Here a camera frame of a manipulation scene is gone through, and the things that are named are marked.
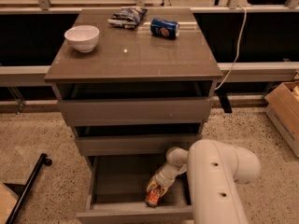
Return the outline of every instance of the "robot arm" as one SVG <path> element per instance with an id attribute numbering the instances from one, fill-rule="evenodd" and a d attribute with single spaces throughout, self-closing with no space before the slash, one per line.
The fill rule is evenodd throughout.
<path id="1" fill-rule="evenodd" d="M 254 153 L 214 140 L 200 140 L 189 152 L 170 148 L 166 159 L 152 179 L 157 187 L 171 185 L 186 170 L 187 163 L 195 224 L 248 223 L 235 183 L 249 183 L 260 175 L 261 164 Z"/>

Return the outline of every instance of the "bowl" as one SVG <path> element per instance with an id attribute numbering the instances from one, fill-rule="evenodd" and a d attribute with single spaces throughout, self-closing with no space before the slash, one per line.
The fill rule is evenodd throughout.
<path id="1" fill-rule="evenodd" d="M 99 29 L 90 25 L 74 26 L 64 33 L 67 45 L 82 53 L 90 52 L 95 48 L 99 35 Z"/>

